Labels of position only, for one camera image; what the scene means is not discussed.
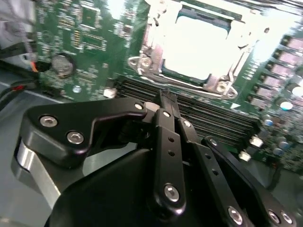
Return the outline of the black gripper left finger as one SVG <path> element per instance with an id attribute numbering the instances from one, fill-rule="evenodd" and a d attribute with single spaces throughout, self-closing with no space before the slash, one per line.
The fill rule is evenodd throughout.
<path id="1" fill-rule="evenodd" d="M 23 115 L 12 171 L 53 210 L 72 184 L 134 151 L 154 155 L 150 209 L 179 217 L 186 209 L 182 142 L 169 91 L 152 103 L 133 97 L 41 105 Z"/>

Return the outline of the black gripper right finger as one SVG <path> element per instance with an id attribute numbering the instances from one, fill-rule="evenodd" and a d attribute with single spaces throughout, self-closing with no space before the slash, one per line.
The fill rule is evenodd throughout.
<path id="1" fill-rule="evenodd" d="M 213 137 L 200 140 L 194 126 L 180 116 L 177 96 L 169 95 L 172 114 L 181 138 L 193 153 L 209 187 L 220 227 L 295 227 L 297 221 L 287 209 Z"/>

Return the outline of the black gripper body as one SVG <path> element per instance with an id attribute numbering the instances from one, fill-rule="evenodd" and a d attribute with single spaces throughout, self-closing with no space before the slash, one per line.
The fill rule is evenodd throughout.
<path id="1" fill-rule="evenodd" d="M 51 227 L 223 227 L 205 179 L 184 165 L 187 205 L 173 221 L 150 209 L 154 155 L 132 151 L 69 186 L 48 220 Z"/>

